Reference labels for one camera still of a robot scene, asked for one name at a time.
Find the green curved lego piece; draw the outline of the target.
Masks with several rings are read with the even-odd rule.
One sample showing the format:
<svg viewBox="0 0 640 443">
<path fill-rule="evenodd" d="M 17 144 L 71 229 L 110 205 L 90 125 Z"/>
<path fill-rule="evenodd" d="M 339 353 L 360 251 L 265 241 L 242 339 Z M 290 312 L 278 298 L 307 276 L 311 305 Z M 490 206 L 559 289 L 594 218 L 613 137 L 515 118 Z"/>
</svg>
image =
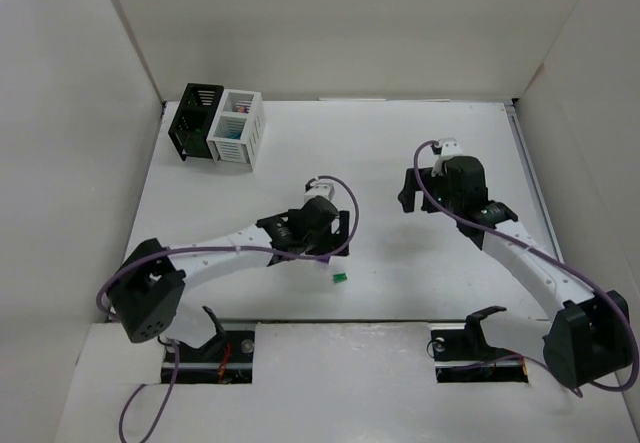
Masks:
<svg viewBox="0 0 640 443">
<path fill-rule="evenodd" d="M 348 277 L 345 273 L 337 273 L 337 274 L 334 274 L 332 277 L 332 280 L 334 283 L 342 283 L 342 282 L 345 282 L 347 279 Z"/>
</svg>

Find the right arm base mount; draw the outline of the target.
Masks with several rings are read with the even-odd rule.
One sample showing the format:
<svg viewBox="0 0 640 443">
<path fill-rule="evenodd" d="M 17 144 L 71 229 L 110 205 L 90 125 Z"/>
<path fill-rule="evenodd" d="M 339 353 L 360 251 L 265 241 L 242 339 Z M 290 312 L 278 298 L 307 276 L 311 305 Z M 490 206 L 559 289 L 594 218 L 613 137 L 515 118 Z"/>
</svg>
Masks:
<svg viewBox="0 0 640 443">
<path fill-rule="evenodd" d="M 427 354 L 434 360 L 438 383 L 528 383 L 524 359 L 515 352 L 491 345 L 481 324 L 506 312 L 490 306 L 466 316 L 463 323 L 440 324 L 430 329 Z"/>
</svg>

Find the white slotted container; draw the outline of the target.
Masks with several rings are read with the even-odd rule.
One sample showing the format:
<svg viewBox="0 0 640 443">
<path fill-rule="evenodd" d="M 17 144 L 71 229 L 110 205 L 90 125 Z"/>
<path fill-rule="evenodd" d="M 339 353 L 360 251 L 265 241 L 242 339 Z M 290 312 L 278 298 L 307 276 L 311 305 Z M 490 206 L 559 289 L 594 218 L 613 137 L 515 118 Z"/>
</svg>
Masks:
<svg viewBox="0 0 640 443">
<path fill-rule="evenodd" d="M 237 105 L 249 106 L 250 112 L 237 113 Z M 214 162 L 244 165 L 254 171 L 266 126 L 260 92 L 225 89 L 206 138 Z M 225 138 L 233 132 L 242 132 L 241 138 Z"/>
</svg>

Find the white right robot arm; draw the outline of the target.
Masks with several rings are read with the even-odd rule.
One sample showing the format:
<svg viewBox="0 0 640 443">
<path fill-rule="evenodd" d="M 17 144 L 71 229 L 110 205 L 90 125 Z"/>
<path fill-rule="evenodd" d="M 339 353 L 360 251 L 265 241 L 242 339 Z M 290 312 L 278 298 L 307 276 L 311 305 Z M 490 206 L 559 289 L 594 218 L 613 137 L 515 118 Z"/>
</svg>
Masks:
<svg viewBox="0 0 640 443">
<path fill-rule="evenodd" d="M 465 321 L 466 342 L 454 348 L 454 360 L 483 363 L 528 356 L 570 390 L 599 387 L 600 378 L 625 368 L 631 372 L 617 391 L 636 383 L 639 345 L 625 298 L 544 251 L 514 211 L 490 198 L 477 158 L 440 153 L 431 167 L 412 165 L 398 200 L 406 213 L 421 210 L 453 219 L 461 234 L 528 291 L 550 321 L 546 332 L 518 331 L 513 342 L 499 345 L 488 341 L 483 324 L 502 307 L 471 313 Z"/>
</svg>

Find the black slotted container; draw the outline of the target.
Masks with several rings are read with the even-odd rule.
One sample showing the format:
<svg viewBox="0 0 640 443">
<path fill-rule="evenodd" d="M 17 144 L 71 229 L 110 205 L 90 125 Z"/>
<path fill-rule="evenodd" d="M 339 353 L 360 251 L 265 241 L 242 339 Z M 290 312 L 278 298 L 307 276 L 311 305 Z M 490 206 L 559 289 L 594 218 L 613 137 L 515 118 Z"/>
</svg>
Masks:
<svg viewBox="0 0 640 443">
<path fill-rule="evenodd" d="M 186 85 L 168 130 L 180 158 L 214 160 L 206 138 L 220 103 L 224 87 L 221 85 L 189 83 Z M 194 136 L 191 131 L 201 127 L 204 135 Z"/>
</svg>

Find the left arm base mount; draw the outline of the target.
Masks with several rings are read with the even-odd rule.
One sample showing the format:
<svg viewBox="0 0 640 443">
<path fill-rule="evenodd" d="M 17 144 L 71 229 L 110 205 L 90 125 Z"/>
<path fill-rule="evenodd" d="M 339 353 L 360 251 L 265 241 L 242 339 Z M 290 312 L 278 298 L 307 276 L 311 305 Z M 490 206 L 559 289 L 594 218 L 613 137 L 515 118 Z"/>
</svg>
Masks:
<svg viewBox="0 0 640 443">
<path fill-rule="evenodd" d="M 179 345 L 180 364 L 176 384 L 248 385 L 253 379 L 256 324 L 224 321 L 224 343 L 215 343 L 212 353 Z"/>
</svg>

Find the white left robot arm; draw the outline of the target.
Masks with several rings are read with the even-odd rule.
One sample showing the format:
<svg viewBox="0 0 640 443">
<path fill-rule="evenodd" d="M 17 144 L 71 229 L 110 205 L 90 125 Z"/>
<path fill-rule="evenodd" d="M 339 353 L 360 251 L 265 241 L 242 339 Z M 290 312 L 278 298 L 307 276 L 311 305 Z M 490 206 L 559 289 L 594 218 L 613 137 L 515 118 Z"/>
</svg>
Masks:
<svg viewBox="0 0 640 443">
<path fill-rule="evenodd" d="M 194 309 L 183 302 L 187 292 L 245 270 L 346 256 L 349 224 L 349 211 L 315 196 L 299 209 L 185 248 L 147 239 L 117 270 L 105 295 L 130 342 L 162 337 L 211 353 L 222 346 L 225 331 L 211 308 Z"/>
</svg>

